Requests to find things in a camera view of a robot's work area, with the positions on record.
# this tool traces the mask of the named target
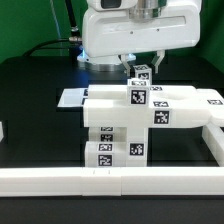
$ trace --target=white block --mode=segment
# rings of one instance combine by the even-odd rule
[[[58,107],[81,107],[83,106],[84,99],[88,98],[88,89],[64,89]]]
[[[147,166],[148,128],[127,128],[127,167]]]
[[[2,127],[2,122],[0,122],[0,142],[2,141],[4,135],[3,135],[3,127]]]
[[[183,100],[195,98],[198,94],[193,86],[151,86],[151,95],[167,100]]]
[[[126,99],[126,85],[90,85],[89,99]]]
[[[126,128],[89,128],[89,141],[106,141],[107,136],[111,137],[113,142],[125,142]]]
[[[223,168],[122,168],[122,195],[224,195]]]
[[[0,196],[82,195],[82,168],[0,169]]]
[[[202,137],[219,166],[224,166],[224,133],[220,127],[208,124],[203,127]]]
[[[152,101],[153,99],[149,107],[134,107],[126,106],[122,100],[87,99],[84,105],[84,125],[85,127],[194,128],[204,126],[211,120],[206,105],[195,99],[169,100],[171,106],[160,109],[156,108]]]
[[[127,106],[124,100],[87,99],[84,105],[85,127],[150,127],[152,117],[145,107]]]
[[[127,142],[128,141],[143,141],[148,142],[148,128],[127,128]]]
[[[101,168],[126,166],[126,143],[87,142],[85,166]]]
[[[148,107],[150,95],[149,80],[129,79],[127,86],[127,103],[129,106]]]
[[[149,80],[150,85],[152,85],[152,69],[148,65],[136,65],[133,67],[135,69],[135,78]]]
[[[85,168],[82,176],[83,196],[121,195],[120,168]]]

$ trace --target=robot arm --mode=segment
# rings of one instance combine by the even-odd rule
[[[90,58],[193,47],[200,38],[201,0],[88,0],[83,46]]]

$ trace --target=black cable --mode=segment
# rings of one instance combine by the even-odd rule
[[[75,21],[75,15],[72,7],[72,2],[71,0],[65,0],[67,12],[68,12],[68,17],[71,25],[71,34],[72,36],[75,36],[75,33],[77,34],[78,30],[75,30],[77,28],[77,24]]]
[[[33,47],[32,49],[30,49],[29,51],[25,52],[23,54],[24,57],[29,57],[32,55],[32,53],[38,49],[41,49],[44,46],[50,45],[50,44],[56,44],[56,43],[62,43],[62,42],[69,42],[69,39],[64,38],[64,39],[58,39],[58,40],[50,40],[50,41],[46,41],[44,43],[38,44],[35,47]]]

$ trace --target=small white cube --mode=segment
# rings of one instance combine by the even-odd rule
[[[129,79],[127,101],[130,106],[148,106],[150,94],[149,80]]]
[[[135,78],[149,80],[150,84],[152,84],[152,69],[148,65],[136,65],[133,67],[135,70]]]

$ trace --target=white base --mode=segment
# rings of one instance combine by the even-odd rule
[[[224,168],[0,169],[0,196],[224,195]]]

